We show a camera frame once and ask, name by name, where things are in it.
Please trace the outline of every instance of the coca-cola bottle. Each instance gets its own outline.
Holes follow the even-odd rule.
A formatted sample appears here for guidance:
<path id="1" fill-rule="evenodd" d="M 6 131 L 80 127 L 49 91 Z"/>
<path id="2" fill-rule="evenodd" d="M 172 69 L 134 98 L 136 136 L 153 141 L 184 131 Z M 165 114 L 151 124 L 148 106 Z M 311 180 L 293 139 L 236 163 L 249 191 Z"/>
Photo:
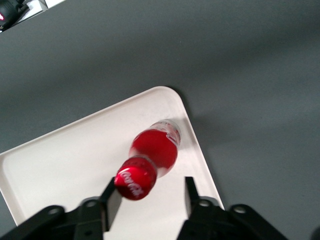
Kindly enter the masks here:
<path id="1" fill-rule="evenodd" d="M 174 166 L 181 141 L 179 127 L 172 120 L 154 123 L 133 140 L 129 159 L 118 170 L 114 184 L 130 200 L 144 198 Z"/>

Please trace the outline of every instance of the black device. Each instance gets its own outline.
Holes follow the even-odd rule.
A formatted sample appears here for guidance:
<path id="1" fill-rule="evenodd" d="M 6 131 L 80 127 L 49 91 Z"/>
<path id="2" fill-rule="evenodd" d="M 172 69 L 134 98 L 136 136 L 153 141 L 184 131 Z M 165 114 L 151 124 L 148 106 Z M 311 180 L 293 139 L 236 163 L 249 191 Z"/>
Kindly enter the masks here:
<path id="1" fill-rule="evenodd" d="M 29 9 L 25 0 L 0 0 L 0 31 L 5 31 L 15 24 Z"/>
<path id="2" fill-rule="evenodd" d="M 113 178 L 100 197 L 87 198 L 67 213 L 62 206 L 48 206 L 0 240 L 103 240 L 121 202 Z M 185 205 L 188 219 L 177 240 L 287 240 L 251 207 L 222 210 L 213 198 L 199 196 L 190 176 L 185 177 Z"/>

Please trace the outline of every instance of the coca-cola logo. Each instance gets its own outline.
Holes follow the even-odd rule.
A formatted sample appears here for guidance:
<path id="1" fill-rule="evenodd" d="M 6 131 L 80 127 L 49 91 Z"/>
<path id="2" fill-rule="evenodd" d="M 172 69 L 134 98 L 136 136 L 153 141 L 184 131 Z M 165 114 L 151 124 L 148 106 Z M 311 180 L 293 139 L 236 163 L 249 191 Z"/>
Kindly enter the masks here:
<path id="1" fill-rule="evenodd" d="M 144 193 L 142 187 L 138 183 L 133 181 L 130 172 L 123 171 L 120 173 L 120 176 L 122 177 L 123 181 L 127 184 L 129 190 L 135 197 L 138 197 L 139 195 Z"/>

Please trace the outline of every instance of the red liquid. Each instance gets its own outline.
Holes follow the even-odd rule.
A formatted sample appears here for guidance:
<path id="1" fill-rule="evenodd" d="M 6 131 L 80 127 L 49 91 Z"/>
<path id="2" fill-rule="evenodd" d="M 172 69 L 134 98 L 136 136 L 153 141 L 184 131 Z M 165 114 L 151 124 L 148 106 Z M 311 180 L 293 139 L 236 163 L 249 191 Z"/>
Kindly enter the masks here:
<path id="1" fill-rule="evenodd" d="M 177 146 L 167 137 L 167 133 L 149 129 L 140 133 L 131 145 L 129 156 L 147 156 L 156 166 L 158 178 L 165 175 L 175 164 Z"/>

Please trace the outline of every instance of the bottle cap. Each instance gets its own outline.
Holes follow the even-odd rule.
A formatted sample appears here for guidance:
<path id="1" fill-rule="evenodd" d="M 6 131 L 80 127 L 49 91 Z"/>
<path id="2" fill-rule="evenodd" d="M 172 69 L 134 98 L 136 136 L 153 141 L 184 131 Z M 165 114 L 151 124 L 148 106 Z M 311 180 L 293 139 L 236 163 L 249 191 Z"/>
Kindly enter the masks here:
<path id="1" fill-rule="evenodd" d="M 156 179 L 153 163 L 144 156 L 133 156 L 117 172 L 114 185 L 123 197 L 140 200 L 148 195 Z"/>

